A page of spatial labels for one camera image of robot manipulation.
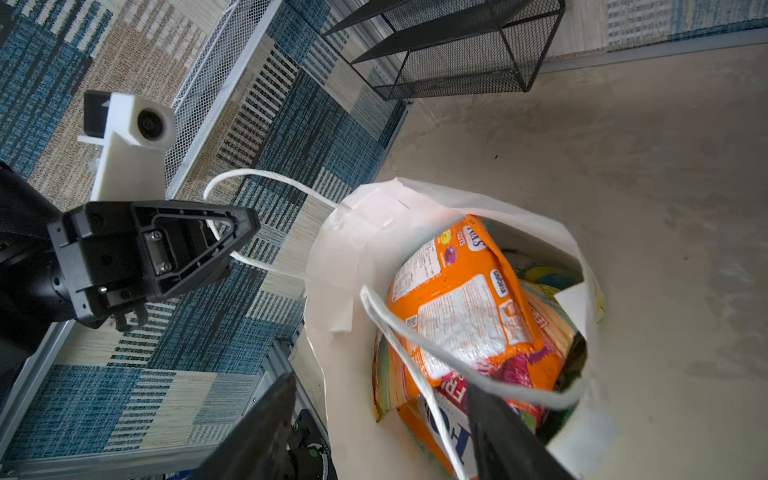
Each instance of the orange snack bag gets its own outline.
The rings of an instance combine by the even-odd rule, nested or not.
[[[515,272],[472,215],[406,261],[389,289],[387,306],[407,326],[481,371],[544,346]],[[404,345],[432,386],[452,374],[421,347],[408,341]],[[553,382],[558,374],[559,366],[551,372]]]
[[[532,354],[513,356],[500,368],[484,364],[480,370],[493,379],[511,385],[551,390],[557,379],[555,372],[562,369],[565,357],[571,349],[576,328],[553,297],[558,290],[525,280],[521,280],[521,285],[536,323],[542,330],[544,348]],[[376,337],[373,355],[373,402],[376,407],[376,419],[379,421],[390,410],[418,397],[420,392],[405,364],[394,349],[389,348],[381,332]],[[440,386],[435,387],[435,392],[443,394],[456,407],[464,413],[467,412],[466,383],[461,376],[444,376]],[[544,413],[540,406],[512,399],[507,399],[507,403],[520,414],[531,430],[536,429]]]

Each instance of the camera lens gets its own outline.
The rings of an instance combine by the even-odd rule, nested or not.
[[[147,140],[157,140],[163,134],[163,119],[151,110],[139,112],[138,126]]]

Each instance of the paper bag handle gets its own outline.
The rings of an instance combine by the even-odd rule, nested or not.
[[[363,285],[362,289],[360,290],[360,299],[362,300],[362,306],[366,309],[368,316],[371,318],[371,320],[373,320],[376,326],[379,327],[379,330],[381,330],[384,337],[386,337],[389,345],[400,356],[403,364],[410,372],[411,377],[413,378],[413,382],[416,384],[416,388],[419,389],[422,396],[424,397],[424,400],[427,402],[427,407],[432,413],[432,417],[435,419],[437,433],[440,435],[440,439],[442,440],[443,450],[446,454],[448,454],[448,458],[451,461],[451,465],[453,466],[453,472],[455,473],[458,480],[468,480],[468,476],[466,472],[464,472],[464,467],[462,466],[462,460],[459,458],[458,453],[456,452],[456,448],[453,446],[453,442],[451,441],[451,436],[448,433],[448,424],[440,413],[440,407],[437,404],[437,399],[435,398],[435,393],[432,390],[432,386],[429,384],[426,376],[424,376],[421,370],[419,370],[419,367],[416,366],[416,364],[413,362],[411,356],[406,352],[406,348],[400,343],[399,340],[397,340],[395,333],[391,328],[389,328],[390,323],[387,321],[387,319],[383,319],[388,317],[381,315],[382,312],[380,310],[383,306],[381,297],[372,292],[367,285]],[[383,309],[389,313],[389,315],[392,315],[386,306],[384,306]],[[402,325],[401,319],[397,317],[395,317],[395,319],[396,323]]]
[[[293,178],[288,178],[285,175],[276,174],[275,172],[271,172],[268,170],[258,170],[256,168],[238,168],[236,170],[230,170],[228,172],[218,174],[216,177],[213,178],[213,180],[208,182],[208,185],[205,187],[205,190],[203,191],[203,200],[208,200],[208,196],[210,195],[210,192],[212,192],[214,190],[214,187],[216,187],[221,182],[225,181],[228,178],[242,177],[244,175],[257,175],[258,177],[271,178],[272,180],[277,180],[279,182],[283,182],[284,184],[289,184],[292,187],[298,188],[305,194],[310,195],[311,197],[315,197],[317,200],[320,200],[325,205],[328,205],[331,208],[334,208],[334,209],[339,208],[339,204],[337,204],[336,202],[328,200],[323,195],[318,194],[315,190],[309,188],[308,186],[306,186],[305,184],[302,184],[299,181],[294,180]],[[214,221],[206,220],[206,222],[208,223],[208,227],[214,233],[214,237],[216,237],[216,240],[219,240],[221,238],[221,234],[219,233],[219,230],[217,230],[216,226],[214,225]],[[232,252],[230,253],[230,256],[235,260],[239,260],[240,262],[245,263],[246,265],[251,265],[256,268],[266,270],[268,272],[281,273],[283,275],[292,276],[293,278],[298,278],[300,280],[306,280],[306,276],[304,272],[300,272],[298,270],[283,268],[281,266],[277,266],[272,263],[262,262],[261,260],[257,260],[253,257],[246,257],[240,252]]]

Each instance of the gray floor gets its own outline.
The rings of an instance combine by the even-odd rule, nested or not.
[[[477,191],[571,229],[608,299],[618,431],[592,478],[765,478],[766,152],[768,45],[754,45],[419,101],[379,179]],[[319,385],[307,346],[294,364]]]

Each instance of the white paper bag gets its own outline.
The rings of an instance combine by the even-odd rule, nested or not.
[[[580,478],[599,463],[611,443],[613,424],[601,409],[599,288],[565,226],[484,195],[395,179],[362,185],[345,198],[320,228],[307,264],[306,333],[325,376],[327,427],[340,478],[447,476],[397,415],[376,423],[372,400],[376,327],[359,293],[367,284],[386,297],[397,269],[466,214],[509,225],[529,236],[530,247],[570,257],[581,266],[584,282],[557,298],[587,340],[584,376],[590,379],[589,388],[547,448]]]

